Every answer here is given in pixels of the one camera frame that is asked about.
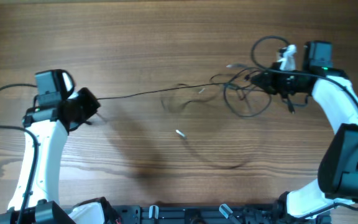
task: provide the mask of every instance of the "wood grain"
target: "wood grain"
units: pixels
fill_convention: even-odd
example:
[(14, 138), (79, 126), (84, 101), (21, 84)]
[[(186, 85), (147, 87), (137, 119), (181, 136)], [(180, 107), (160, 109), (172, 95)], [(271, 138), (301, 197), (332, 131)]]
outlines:
[[(334, 64), (358, 94), (358, 1), (0, 5), (0, 86), (33, 83), (35, 72), (53, 68), (70, 71), (78, 88), (98, 97), (202, 84), (232, 72), (229, 63), (250, 63), (252, 44), (272, 34), (298, 46), (333, 42)], [(279, 46), (261, 46), (258, 59), (268, 65)], [(205, 94), (215, 91), (208, 87)], [(20, 125), (35, 94), (33, 88), (0, 93), (0, 123)], [(167, 95), (180, 103), (195, 91)], [(100, 196), (115, 205), (271, 202), (316, 178), (333, 138), (315, 102), (291, 115), (274, 97), (266, 112), (249, 119), (230, 113), (221, 96), (176, 113), (164, 111), (160, 94), (101, 104), (94, 125), (70, 133), (64, 148), (62, 205)], [(176, 129), (188, 135), (189, 147)], [(22, 133), (0, 130), (0, 213), (13, 195), (23, 152)], [(243, 165), (217, 167), (236, 164)], [(333, 217), (358, 223), (358, 213), (343, 208)]]

